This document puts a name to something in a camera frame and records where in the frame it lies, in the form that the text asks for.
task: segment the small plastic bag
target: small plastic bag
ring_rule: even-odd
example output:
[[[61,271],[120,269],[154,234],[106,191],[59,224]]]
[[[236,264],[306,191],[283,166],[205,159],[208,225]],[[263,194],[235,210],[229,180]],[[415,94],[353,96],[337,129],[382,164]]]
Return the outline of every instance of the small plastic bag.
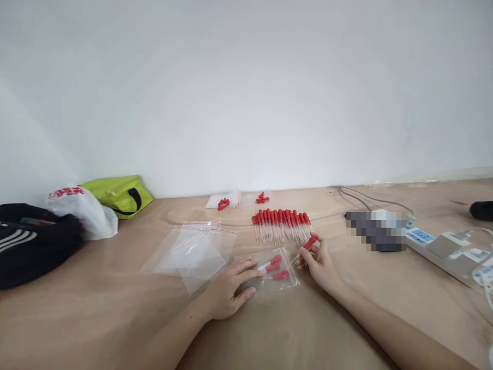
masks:
[[[262,194],[264,198],[269,198],[264,203],[257,203],[257,199],[260,194]],[[241,192],[240,199],[240,208],[258,208],[258,206],[270,206],[274,204],[274,198],[272,197],[272,192],[270,190],[259,190],[254,192]]]
[[[203,231],[210,231],[211,229],[221,229],[221,219],[218,218],[213,221],[185,221],[181,226],[182,229],[199,229]]]
[[[265,252],[235,256],[235,260],[248,256],[251,256],[253,260],[257,261],[257,265],[254,266],[252,269],[259,269],[260,267],[264,266],[264,268],[261,269],[263,270],[264,275],[261,278],[251,279],[241,284],[236,291],[237,294],[247,288],[254,287],[257,290],[255,295],[268,295],[299,285],[299,281],[294,275],[293,269],[289,265],[290,261],[285,248],[277,248]],[[273,266],[273,264],[271,264],[271,261],[278,260],[279,256],[279,268],[267,271],[269,267]]]
[[[234,232],[173,228],[141,270],[181,276],[192,295],[226,265],[235,241]]]
[[[229,208],[238,208],[240,204],[240,197],[241,193],[238,188],[229,193],[212,194],[205,207],[217,208],[221,199],[226,198],[230,200],[230,205],[228,206]]]

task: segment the black object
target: black object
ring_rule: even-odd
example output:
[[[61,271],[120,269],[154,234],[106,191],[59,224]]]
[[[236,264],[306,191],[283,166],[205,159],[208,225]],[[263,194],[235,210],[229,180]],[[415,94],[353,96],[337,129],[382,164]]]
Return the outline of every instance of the black object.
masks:
[[[128,190],[128,193],[135,200],[135,203],[137,204],[137,210],[135,212],[124,212],[124,211],[117,210],[115,208],[112,208],[112,210],[114,210],[115,212],[118,212],[120,214],[123,214],[125,216],[131,216],[140,210],[140,208],[142,207],[142,198],[140,197],[140,194],[137,191],[137,189],[131,188]]]
[[[493,221],[493,201],[474,202],[469,212],[481,221]]]
[[[25,217],[46,226],[21,223]],[[58,217],[25,203],[0,206],[0,289],[28,283],[61,265],[82,245],[81,231],[71,214]]]

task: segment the white wall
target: white wall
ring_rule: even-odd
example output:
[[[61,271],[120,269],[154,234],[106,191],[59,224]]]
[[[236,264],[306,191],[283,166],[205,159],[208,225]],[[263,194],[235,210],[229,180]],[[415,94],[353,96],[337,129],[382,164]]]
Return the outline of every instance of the white wall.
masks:
[[[172,197],[493,166],[491,0],[1,7],[0,75],[82,180]]]
[[[0,204],[44,208],[46,194],[77,180],[46,132],[0,80]]]

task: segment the black strap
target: black strap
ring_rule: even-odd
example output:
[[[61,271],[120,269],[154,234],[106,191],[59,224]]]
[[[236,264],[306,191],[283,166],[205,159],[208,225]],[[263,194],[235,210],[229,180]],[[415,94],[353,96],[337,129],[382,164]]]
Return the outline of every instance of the black strap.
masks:
[[[134,213],[136,213],[140,210],[140,207],[142,207],[142,199],[140,198],[140,194],[137,191],[137,189],[131,188],[130,190],[128,190],[128,193],[135,200],[135,203],[137,203],[137,210],[135,212],[123,212],[120,210],[116,210],[115,208],[112,208],[115,212],[118,212],[118,213],[123,214],[125,216],[133,215]]]

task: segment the gray cable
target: gray cable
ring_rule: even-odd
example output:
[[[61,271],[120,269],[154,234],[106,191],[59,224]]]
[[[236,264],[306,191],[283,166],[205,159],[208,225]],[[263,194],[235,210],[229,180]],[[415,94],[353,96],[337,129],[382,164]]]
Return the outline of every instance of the gray cable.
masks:
[[[361,203],[363,203],[366,206],[366,208],[368,208],[368,211],[371,212],[370,206],[364,200],[362,200],[361,198],[358,198],[356,195],[352,195],[352,194],[346,193],[344,190],[342,190],[342,188],[345,188],[345,187],[339,187],[339,191],[341,193],[346,194],[346,195],[348,195],[350,197],[353,197],[354,199],[359,200]]]
[[[362,199],[358,198],[358,197],[357,197],[357,196],[355,196],[355,195],[351,195],[351,194],[346,193],[345,191],[343,191],[343,190],[342,190],[342,188],[352,190],[352,191],[354,191],[354,192],[356,192],[356,193],[360,193],[361,195],[364,195],[364,196],[366,196],[367,198],[372,199],[372,200],[381,201],[381,202],[384,202],[384,203],[390,203],[390,204],[395,204],[395,205],[397,205],[397,206],[401,206],[402,208],[405,208],[405,209],[407,209],[409,212],[411,212],[413,216],[416,216],[416,214],[414,213],[414,211],[413,211],[412,209],[410,209],[409,207],[406,207],[406,206],[405,206],[405,205],[403,205],[403,204],[400,204],[400,203],[397,203],[397,202],[392,202],[392,201],[390,201],[390,200],[383,200],[383,199],[373,198],[373,197],[371,197],[371,196],[366,195],[365,193],[362,193],[362,192],[361,192],[361,191],[359,191],[359,190],[352,189],[352,188],[348,188],[348,187],[346,187],[346,186],[342,186],[342,185],[341,185],[341,186],[339,186],[339,190],[340,190],[341,192],[343,192],[344,194],[349,195],[349,196],[351,196],[351,197],[353,197],[353,198],[358,199],[358,200],[359,200],[361,203],[363,203],[363,204],[366,206],[366,208],[368,208],[370,211],[371,211],[370,207],[368,207],[368,205],[367,205],[367,204],[366,204],[366,203],[365,203]]]

